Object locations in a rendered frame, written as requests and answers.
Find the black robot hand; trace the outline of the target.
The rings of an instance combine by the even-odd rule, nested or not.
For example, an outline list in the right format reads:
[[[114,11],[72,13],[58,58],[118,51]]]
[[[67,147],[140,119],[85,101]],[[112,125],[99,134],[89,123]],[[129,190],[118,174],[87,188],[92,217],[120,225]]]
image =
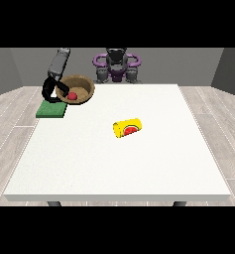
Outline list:
[[[67,96],[69,93],[69,87],[60,81],[56,81],[54,78],[49,76],[43,84],[42,96],[49,103],[57,103],[60,102],[58,97],[52,97],[52,93],[55,87],[58,87],[62,92],[63,96]]]

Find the brown wooden bowl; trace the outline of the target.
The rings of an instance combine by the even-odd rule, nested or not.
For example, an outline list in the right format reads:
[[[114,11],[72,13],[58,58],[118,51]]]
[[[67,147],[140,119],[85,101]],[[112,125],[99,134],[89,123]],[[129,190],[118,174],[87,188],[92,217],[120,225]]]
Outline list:
[[[66,86],[69,87],[71,92],[74,92],[77,95],[75,100],[70,100],[67,97],[63,96],[63,91],[56,87],[57,97],[67,104],[81,104],[88,101],[95,90],[95,85],[93,81],[84,75],[74,74],[63,77],[60,80]]]

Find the green square pad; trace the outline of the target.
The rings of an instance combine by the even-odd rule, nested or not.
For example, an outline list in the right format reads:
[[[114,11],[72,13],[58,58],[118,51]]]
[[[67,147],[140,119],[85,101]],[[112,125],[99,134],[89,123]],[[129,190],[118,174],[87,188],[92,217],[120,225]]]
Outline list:
[[[64,102],[49,103],[43,101],[36,113],[37,118],[63,118],[67,104]]]

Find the yellow cup with melon print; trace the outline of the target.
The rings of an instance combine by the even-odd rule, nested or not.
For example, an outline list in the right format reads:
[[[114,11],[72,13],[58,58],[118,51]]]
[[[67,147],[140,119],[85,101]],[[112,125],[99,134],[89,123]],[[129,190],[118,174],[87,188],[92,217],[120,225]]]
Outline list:
[[[113,131],[117,138],[138,132],[142,129],[142,122],[139,118],[117,121],[113,124]]]

